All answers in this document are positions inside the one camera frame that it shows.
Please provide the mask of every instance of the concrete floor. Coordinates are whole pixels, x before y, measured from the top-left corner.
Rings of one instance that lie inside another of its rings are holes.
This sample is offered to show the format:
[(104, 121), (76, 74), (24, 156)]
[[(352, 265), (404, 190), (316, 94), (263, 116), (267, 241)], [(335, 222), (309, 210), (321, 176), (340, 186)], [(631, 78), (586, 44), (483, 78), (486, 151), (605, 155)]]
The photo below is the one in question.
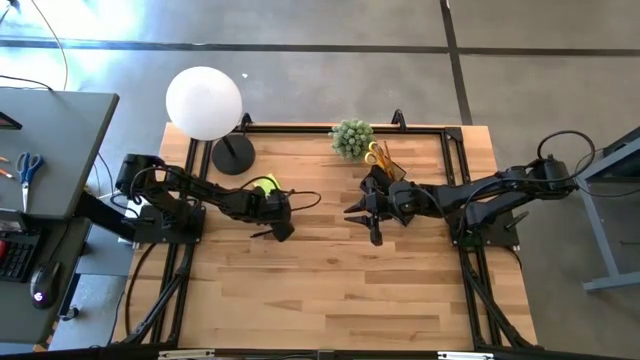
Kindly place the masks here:
[[(449, 2), (463, 47), (640, 48), (640, 2), (633, 0)], [(60, 37), (72, 39), (447, 45), (438, 0), (60, 0), (43, 1), (41, 9)], [(23, 1), (22, 14), (11, 11), (0, 25), (0, 39), (25, 37), (49, 37), (28, 1)], [(112, 172), (128, 152), (157, 152), (168, 118), (166, 88), (178, 72), (196, 65), (231, 76), (254, 121), (358, 117), (384, 123), (401, 108), (410, 123), (461, 124), (447, 54), (66, 54), (69, 90), (121, 96), (101, 149)], [(537, 142), (557, 130), (583, 131), (600, 147), (639, 123), (638, 57), (463, 55), (461, 66), (473, 123), (490, 127), (501, 168), (528, 163)], [(0, 69), (56, 88), (64, 76), (59, 53), (48, 49), (2, 48)], [(587, 152), (579, 139), (564, 140), (550, 142), (548, 151), (568, 164)], [(100, 167), (102, 191), (108, 189), (106, 179)], [(95, 176), (90, 183), (96, 186)], [(553, 350), (637, 358), (640, 286), (590, 295), (582, 290), (582, 281), (603, 276), (605, 270), (579, 196), (531, 203), (517, 212), (524, 210), (531, 215), (518, 225), (518, 232), (539, 343)], [(52, 349), (105, 344), (123, 285), (118, 278), (83, 278), (74, 302), (84, 316), (61, 324)]]

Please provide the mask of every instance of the wooden tabletop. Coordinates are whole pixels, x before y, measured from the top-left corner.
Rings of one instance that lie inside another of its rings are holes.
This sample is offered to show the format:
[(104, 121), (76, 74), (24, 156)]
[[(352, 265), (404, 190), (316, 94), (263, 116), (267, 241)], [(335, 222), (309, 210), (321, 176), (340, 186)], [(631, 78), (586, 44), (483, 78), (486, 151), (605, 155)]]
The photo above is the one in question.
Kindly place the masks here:
[[(497, 169), (487, 127), (466, 126), (462, 131), (472, 179), (493, 174)], [(443, 220), (416, 217), (407, 228), (384, 222), (384, 245), (375, 247), (368, 230), (344, 221), (342, 213), (362, 196), (358, 184), (369, 166), (342, 160), (322, 134), (247, 136), (257, 154), (252, 168), (227, 176), (211, 166), (209, 181), (233, 188), (272, 173), (283, 189), (318, 191), (322, 202), (292, 215), (296, 230), (283, 243), (268, 236), (250, 239), (264, 227), (233, 221), (207, 206), (181, 348), (472, 349), (459, 258)], [(394, 134), (377, 139), (387, 141), (409, 180), (445, 183), (437, 137)], [(160, 156), (184, 166), (188, 144), (189, 139), (168, 124)], [(198, 147), (195, 171), (203, 147)], [(292, 207), (314, 199), (294, 196)], [(167, 246), (157, 246), (142, 266), (131, 296), (132, 327), (158, 296), (166, 252)], [(141, 253), (136, 251), (131, 271)], [(487, 248), (487, 261), (496, 302), (535, 343), (516, 259), (505, 249)], [(172, 315), (173, 302), (169, 308)], [(488, 335), (486, 313), (482, 306), (479, 311)], [(171, 317), (165, 321), (165, 335)], [(121, 306), (114, 340), (122, 338)]]

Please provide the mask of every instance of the succulent plant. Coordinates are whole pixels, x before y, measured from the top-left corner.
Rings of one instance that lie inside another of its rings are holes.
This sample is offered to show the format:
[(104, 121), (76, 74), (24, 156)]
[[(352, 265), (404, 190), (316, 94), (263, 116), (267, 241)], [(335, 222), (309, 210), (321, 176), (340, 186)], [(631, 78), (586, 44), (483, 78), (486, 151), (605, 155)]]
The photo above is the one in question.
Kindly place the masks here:
[(367, 153), (369, 143), (375, 141), (371, 125), (358, 119), (342, 120), (329, 132), (333, 138), (333, 150), (343, 159), (361, 161)]

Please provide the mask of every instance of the lamp base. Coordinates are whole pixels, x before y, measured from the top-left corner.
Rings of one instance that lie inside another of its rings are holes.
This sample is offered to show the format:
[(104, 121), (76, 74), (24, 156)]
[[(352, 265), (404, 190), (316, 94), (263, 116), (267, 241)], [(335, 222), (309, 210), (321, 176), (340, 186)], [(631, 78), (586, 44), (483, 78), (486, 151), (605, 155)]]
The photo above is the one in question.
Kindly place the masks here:
[(251, 140), (242, 135), (228, 135), (220, 139), (211, 150), (211, 161), (223, 174), (239, 175), (249, 170), (256, 159)]

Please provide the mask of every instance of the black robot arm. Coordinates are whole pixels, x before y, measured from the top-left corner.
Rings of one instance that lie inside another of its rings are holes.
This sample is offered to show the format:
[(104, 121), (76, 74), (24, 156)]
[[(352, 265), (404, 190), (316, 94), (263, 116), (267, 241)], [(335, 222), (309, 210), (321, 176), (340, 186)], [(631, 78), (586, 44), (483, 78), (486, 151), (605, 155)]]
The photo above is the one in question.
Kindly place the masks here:
[(373, 166), (360, 188), (365, 195), (345, 213), (367, 211), (371, 215), (345, 220), (367, 226), (371, 231), (371, 242), (379, 246), (382, 245), (380, 221), (393, 218), (407, 226), (415, 215), (445, 217), (453, 233), (475, 230), (530, 201), (562, 199), (577, 186), (565, 164), (550, 155), (460, 186), (416, 184), (405, 180), (393, 182), (382, 169)]
[[(164, 179), (156, 178), (157, 171), (164, 173)], [(290, 221), (288, 194), (283, 191), (273, 189), (269, 196), (265, 196), (260, 187), (252, 190), (242, 187), (225, 189), (188, 174), (181, 167), (167, 165), (157, 156), (127, 155), (118, 174), (116, 187), (136, 203), (140, 202), (140, 197), (145, 198), (162, 212), (163, 226), (175, 230), (190, 225), (194, 207), (199, 204), (175, 198), (171, 192), (179, 192), (198, 202), (213, 204), (234, 220), (269, 225), (269, 232), (278, 241), (286, 240), (294, 231)]]

